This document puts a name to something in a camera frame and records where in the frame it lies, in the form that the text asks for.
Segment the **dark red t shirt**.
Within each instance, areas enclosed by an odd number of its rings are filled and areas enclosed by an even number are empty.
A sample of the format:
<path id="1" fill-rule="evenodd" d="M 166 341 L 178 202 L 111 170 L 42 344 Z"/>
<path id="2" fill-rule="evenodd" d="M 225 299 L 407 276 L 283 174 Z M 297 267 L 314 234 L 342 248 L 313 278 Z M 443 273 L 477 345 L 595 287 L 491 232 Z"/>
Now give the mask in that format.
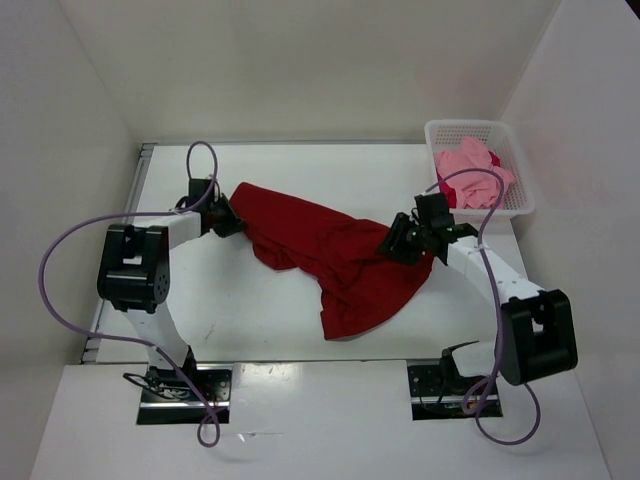
<path id="1" fill-rule="evenodd" d="M 231 205 L 255 257 L 275 271 L 299 269 L 321 289 L 324 338 L 364 334 L 390 320 L 429 278 L 434 257 L 403 265 L 376 253 L 389 228 L 250 183 Z"/>

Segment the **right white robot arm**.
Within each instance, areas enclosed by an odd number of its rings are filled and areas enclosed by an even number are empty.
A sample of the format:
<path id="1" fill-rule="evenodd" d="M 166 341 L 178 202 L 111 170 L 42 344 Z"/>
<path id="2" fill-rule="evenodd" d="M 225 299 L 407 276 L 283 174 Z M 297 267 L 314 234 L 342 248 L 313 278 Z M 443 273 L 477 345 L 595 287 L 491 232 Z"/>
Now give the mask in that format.
<path id="1" fill-rule="evenodd" d="M 447 215 L 440 223 L 399 213 L 377 248 L 396 263 L 416 265 L 427 254 L 466 278 L 500 315 L 496 360 L 517 386 L 570 371 L 578 364 L 571 303 L 561 290 L 545 290 L 514 270 L 468 223 Z"/>

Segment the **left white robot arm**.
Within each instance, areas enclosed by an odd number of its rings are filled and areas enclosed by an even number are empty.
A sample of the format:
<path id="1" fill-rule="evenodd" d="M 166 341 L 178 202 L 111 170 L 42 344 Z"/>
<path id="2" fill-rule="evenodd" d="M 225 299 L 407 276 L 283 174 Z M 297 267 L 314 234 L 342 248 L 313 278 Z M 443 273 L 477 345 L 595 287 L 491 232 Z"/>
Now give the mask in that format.
<path id="1" fill-rule="evenodd" d="M 167 304 L 170 251 L 210 232 L 221 238 L 246 223 L 223 194 L 194 212 L 151 219 L 139 225 L 112 224 L 106 232 L 97 290 L 133 326 L 148 352 L 145 376 L 125 378 L 166 400 L 194 399 L 200 376 L 191 347 L 180 336 Z"/>

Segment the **crimson t shirt in basket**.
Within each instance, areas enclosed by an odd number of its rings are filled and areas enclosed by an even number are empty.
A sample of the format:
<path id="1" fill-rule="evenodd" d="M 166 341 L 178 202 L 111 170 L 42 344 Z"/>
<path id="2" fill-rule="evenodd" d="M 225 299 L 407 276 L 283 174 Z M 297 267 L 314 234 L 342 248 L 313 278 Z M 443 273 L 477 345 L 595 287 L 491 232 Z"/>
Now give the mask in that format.
<path id="1" fill-rule="evenodd" d="M 452 151 L 439 152 L 435 157 L 439 180 L 460 170 L 480 168 L 499 172 L 500 159 L 489 152 L 488 156 L 465 154 Z M 469 172 L 452 177 L 440 185 L 449 206 L 457 209 L 488 209 L 498 198 L 498 181 L 491 175 L 481 172 Z"/>

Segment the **pink t shirt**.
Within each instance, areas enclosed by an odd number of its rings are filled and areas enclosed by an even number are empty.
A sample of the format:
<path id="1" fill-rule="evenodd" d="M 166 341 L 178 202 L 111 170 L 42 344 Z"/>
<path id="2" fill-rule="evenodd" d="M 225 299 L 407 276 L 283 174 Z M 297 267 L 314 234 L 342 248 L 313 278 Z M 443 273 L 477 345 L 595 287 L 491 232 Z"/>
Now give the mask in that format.
<path id="1" fill-rule="evenodd" d="M 434 162 L 439 180 L 460 170 L 479 168 L 497 174 L 505 190 L 515 182 L 512 172 L 501 166 L 501 160 L 482 141 L 472 137 L 464 137 L 456 149 L 436 153 Z M 451 208 L 489 209 L 498 200 L 500 185 L 493 175 L 473 171 L 442 183 L 440 191 Z"/>

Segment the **white plastic basket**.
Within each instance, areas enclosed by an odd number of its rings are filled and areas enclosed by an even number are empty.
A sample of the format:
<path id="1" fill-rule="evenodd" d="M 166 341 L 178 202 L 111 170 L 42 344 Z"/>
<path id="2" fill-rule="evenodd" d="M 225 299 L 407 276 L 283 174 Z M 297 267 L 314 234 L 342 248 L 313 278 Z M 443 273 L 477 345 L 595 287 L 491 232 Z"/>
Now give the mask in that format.
<path id="1" fill-rule="evenodd" d="M 535 201 L 526 173 L 526 156 L 511 128 L 500 121 L 478 119 L 431 120 L 424 126 L 427 165 L 431 179 L 436 181 L 435 156 L 460 145 L 465 137 L 482 141 L 500 159 L 500 166 L 509 170 L 515 181 L 508 187 L 503 204 L 494 218 L 514 218 L 534 211 Z"/>

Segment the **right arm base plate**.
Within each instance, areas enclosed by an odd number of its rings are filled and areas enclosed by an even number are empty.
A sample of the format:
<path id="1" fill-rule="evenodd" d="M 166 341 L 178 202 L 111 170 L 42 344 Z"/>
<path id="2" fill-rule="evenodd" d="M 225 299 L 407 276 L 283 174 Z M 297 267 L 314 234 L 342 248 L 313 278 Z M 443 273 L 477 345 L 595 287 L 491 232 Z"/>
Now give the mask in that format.
<path id="1" fill-rule="evenodd" d="M 445 372 L 438 360 L 408 362 L 407 376 L 414 421 L 469 418 L 461 408 L 463 396 L 481 379 Z"/>

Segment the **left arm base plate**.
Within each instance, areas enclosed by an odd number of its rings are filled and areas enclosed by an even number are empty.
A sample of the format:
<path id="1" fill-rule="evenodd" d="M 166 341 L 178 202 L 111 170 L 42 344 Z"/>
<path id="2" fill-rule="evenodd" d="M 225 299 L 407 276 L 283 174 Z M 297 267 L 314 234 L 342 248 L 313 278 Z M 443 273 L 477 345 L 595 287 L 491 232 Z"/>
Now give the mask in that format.
<path id="1" fill-rule="evenodd" d="M 126 373 L 124 377 L 141 389 L 137 425 L 197 425 L 206 415 L 199 397 L 172 373 L 166 379 L 150 369 L 144 376 Z M 230 365 L 201 365 L 192 371 L 192 382 L 217 410 L 220 424 L 230 417 L 232 369 Z"/>

